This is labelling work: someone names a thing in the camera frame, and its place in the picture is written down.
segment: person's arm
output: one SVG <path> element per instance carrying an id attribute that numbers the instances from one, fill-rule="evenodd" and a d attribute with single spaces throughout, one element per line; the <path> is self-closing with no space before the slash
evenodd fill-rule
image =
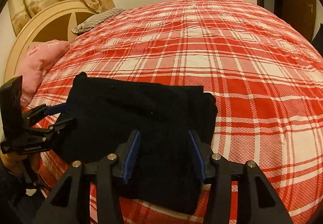
<path id="1" fill-rule="evenodd" d="M 25 182 L 18 163 L 19 160 L 25 158 L 26 156 L 12 153 L 4 155 L 0 151 L 0 197 L 22 224 L 31 224 L 45 198 L 40 190 L 37 190 L 33 196 L 25 194 Z M 39 170 L 39 155 L 34 155 L 30 159 L 33 170 L 37 172 Z"/>

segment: dark sleeve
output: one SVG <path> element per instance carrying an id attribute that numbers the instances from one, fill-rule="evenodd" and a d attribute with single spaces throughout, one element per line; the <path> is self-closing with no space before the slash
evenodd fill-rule
<path id="1" fill-rule="evenodd" d="M 26 195 L 23 177 L 10 174 L 3 166 L 0 159 L 0 210 L 8 209 L 11 212 L 1 212 L 0 222 L 3 215 L 15 215 L 22 224 L 31 224 L 40 205 L 45 200 L 40 190 L 33 196 Z"/>

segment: blue textured grip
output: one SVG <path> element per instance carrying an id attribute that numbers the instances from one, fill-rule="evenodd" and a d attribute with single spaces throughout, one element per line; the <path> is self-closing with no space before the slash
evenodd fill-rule
<path id="1" fill-rule="evenodd" d="M 58 113 L 63 113 L 67 111 L 67 103 L 59 104 L 59 105 L 54 105 L 51 107 L 48 107 L 45 111 L 46 115 L 55 115 Z"/>
<path id="2" fill-rule="evenodd" d="M 131 144 L 126 161 L 124 163 L 124 172 L 123 172 L 122 180 L 125 184 L 128 183 L 128 180 L 132 176 L 132 172 L 135 167 L 140 144 L 141 144 L 140 132 L 137 131 L 137 133 L 133 139 L 133 142 Z"/>
<path id="3" fill-rule="evenodd" d="M 204 161 L 191 131 L 188 132 L 188 151 L 192 159 L 195 174 L 201 183 L 204 183 L 206 180 Z"/>

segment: bed sheet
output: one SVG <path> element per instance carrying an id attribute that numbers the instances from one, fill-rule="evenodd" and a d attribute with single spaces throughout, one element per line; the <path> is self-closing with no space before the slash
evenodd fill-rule
<path id="1" fill-rule="evenodd" d="M 214 152 L 239 163 L 256 161 L 294 223 L 305 223 L 321 201 L 323 58 L 264 8 L 240 0 L 180 0 L 123 12 L 71 43 L 29 107 L 64 102 L 82 71 L 90 77 L 203 85 L 218 108 Z M 66 168 L 52 151 L 42 154 L 40 174 L 49 185 Z M 202 223 L 209 189 L 202 187 L 191 216 L 120 198 L 124 221 Z M 95 196 L 92 186 L 94 220 Z M 235 223 L 236 183 L 232 201 Z"/>

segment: striped pillow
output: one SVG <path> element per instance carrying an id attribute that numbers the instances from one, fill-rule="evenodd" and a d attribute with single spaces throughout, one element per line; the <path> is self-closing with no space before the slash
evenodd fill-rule
<path id="1" fill-rule="evenodd" d="M 97 15 L 92 15 L 88 19 L 86 19 L 83 23 L 80 23 L 76 28 L 72 30 L 75 34 L 82 34 L 85 33 L 94 27 L 98 26 L 99 24 L 103 23 L 104 21 L 111 19 L 120 13 L 123 13 L 124 9 L 117 9 L 113 8 L 111 10 L 107 10 L 105 12 L 99 13 Z"/>

